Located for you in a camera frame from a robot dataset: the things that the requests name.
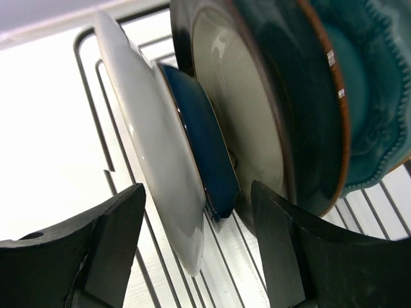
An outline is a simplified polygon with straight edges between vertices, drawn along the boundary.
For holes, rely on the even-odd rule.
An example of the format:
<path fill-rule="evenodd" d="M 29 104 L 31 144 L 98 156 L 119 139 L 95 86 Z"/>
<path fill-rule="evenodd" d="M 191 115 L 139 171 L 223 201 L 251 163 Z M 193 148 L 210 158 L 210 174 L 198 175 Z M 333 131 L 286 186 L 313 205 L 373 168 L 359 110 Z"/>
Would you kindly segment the dark blue square plate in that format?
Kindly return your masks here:
<path fill-rule="evenodd" d="M 160 64 L 159 68 L 200 174 L 206 211 L 220 231 L 233 212 L 240 185 L 213 106 L 196 79 L 170 65 Z"/>

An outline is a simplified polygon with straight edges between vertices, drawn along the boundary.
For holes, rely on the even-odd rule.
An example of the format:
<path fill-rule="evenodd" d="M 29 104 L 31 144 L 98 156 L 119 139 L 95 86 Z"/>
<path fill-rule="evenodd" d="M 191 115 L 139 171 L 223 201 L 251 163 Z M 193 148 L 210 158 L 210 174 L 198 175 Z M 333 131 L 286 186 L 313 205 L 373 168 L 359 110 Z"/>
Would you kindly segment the brown rimmed cream plate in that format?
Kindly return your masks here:
<path fill-rule="evenodd" d="M 286 199 L 295 198 L 278 96 L 233 1 L 172 1 L 170 12 L 178 65 L 200 82 L 211 100 L 241 188 L 235 209 L 255 232 L 253 181 Z"/>

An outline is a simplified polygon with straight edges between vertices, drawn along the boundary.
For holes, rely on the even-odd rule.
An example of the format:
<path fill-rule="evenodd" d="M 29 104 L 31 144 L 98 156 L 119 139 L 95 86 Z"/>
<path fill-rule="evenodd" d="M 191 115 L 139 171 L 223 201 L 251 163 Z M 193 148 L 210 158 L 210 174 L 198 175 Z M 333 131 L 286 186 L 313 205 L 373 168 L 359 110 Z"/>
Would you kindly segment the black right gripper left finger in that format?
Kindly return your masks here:
<path fill-rule="evenodd" d="M 122 307 L 143 184 L 19 240 L 1 241 L 1 307 Z"/>

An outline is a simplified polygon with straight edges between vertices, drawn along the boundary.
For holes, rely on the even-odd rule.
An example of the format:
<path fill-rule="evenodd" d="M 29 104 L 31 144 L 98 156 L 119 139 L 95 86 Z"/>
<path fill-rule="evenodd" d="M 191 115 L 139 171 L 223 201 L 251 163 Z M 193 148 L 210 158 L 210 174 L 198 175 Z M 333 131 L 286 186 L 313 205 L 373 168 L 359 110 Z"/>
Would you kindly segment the dark blue round plate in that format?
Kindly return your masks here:
<path fill-rule="evenodd" d="M 309 1 L 227 1 L 272 101 L 292 201 L 316 216 L 348 174 L 351 128 L 332 43 Z"/>

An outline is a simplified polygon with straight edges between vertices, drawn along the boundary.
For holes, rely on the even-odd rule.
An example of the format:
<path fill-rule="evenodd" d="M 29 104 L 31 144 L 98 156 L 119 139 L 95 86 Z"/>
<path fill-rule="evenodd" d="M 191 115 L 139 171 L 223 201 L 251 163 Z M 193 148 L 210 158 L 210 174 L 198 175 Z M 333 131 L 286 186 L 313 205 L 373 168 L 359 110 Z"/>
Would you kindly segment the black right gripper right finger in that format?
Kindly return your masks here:
<path fill-rule="evenodd" d="M 340 228 L 259 181 L 251 200 L 272 307 L 410 306 L 409 239 Z"/>

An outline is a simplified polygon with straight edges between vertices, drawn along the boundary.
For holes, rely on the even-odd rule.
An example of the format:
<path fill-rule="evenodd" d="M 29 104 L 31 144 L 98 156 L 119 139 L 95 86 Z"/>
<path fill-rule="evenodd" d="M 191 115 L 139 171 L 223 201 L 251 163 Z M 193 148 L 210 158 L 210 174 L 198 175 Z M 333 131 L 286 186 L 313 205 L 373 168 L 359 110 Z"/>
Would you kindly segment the teal scalloped embossed plate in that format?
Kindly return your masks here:
<path fill-rule="evenodd" d="M 340 66 L 351 120 L 342 194 L 372 187 L 410 156 L 410 2 L 312 1 Z"/>

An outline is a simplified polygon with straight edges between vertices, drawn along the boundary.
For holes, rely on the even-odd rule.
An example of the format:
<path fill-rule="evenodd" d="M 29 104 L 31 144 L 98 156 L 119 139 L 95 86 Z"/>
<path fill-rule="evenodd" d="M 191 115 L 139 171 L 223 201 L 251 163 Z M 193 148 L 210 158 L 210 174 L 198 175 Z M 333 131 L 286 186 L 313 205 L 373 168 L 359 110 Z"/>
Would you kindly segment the red teal floral plate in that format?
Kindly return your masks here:
<path fill-rule="evenodd" d="M 97 11 L 93 20 L 103 63 L 164 231 L 187 273 L 195 276 L 204 252 L 206 195 L 163 66 L 149 61 L 107 13 Z"/>

